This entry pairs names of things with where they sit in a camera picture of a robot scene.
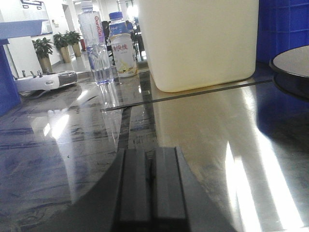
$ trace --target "white device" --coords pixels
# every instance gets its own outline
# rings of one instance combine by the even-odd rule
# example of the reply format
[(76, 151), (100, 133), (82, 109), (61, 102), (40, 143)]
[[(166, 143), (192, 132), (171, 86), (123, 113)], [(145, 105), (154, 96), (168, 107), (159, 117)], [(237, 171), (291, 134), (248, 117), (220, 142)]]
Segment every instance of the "white device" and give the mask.
[(52, 74), (38, 74), (26, 76), (15, 80), (18, 92), (34, 90), (52, 90), (71, 85), (77, 82), (77, 74), (74, 71), (65, 71)]

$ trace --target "round black table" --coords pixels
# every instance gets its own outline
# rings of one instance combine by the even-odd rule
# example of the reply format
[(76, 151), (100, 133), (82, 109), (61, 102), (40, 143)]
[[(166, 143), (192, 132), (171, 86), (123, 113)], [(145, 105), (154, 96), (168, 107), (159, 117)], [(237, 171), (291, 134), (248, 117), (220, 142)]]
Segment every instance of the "round black table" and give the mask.
[(309, 45), (278, 54), (270, 61), (273, 81), (281, 91), (309, 101)]

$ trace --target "green leaves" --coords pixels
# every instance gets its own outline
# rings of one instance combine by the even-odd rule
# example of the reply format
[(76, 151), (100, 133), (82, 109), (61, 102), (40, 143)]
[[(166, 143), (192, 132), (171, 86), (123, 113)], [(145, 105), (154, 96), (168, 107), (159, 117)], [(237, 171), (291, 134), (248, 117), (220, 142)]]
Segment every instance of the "green leaves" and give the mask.
[(54, 35), (54, 45), (58, 50), (62, 47), (68, 46), (68, 37), (64, 34), (62, 35), (60, 32)]
[(73, 45), (79, 42), (81, 35), (76, 31), (67, 31), (65, 34), (68, 44)]
[(46, 39), (46, 37), (44, 37), (42, 40), (41, 39), (32, 40), (32, 43), (35, 53), (39, 58), (47, 58), (48, 54), (53, 53), (52, 51), (53, 43), (51, 42), (51, 40)]

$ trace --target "white bottle label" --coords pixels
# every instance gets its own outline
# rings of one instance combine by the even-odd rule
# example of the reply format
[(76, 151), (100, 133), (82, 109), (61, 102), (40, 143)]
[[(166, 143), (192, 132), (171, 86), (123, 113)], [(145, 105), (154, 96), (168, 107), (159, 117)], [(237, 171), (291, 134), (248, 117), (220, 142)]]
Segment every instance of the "white bottle label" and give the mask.
[(119, 77), (133, 76), (137, 73), (136, 61), (131, 39), (116, 37), (112, 40), (112, 52)]

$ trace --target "potted plant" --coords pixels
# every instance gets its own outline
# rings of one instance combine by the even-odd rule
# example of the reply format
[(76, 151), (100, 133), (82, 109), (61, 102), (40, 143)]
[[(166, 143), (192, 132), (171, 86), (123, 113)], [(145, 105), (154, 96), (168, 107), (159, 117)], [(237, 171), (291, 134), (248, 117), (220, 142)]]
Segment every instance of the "potted plant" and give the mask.
[(81, 35), (76, 31), (70, 31), (66, 33), (66, 36), (68, 38), (68, 44), (72, 46), (75, 56), (81, 57), (82, 54), (79, 47), (79, 40), (81, 38)]
[(68, 38), (66, 35), (62, 35), (60, 32), (54, 35), (54, 45), (60, 52), (63, 62), (70, 63), (70, 54), (68, 49)]
[(52, 72), (49, 54), (53, 54), (52, 42), (44, 37), (43, 39), (32, 40), (35, 53), (37, 54), (43, 73), (47, 73), (47, 69)]

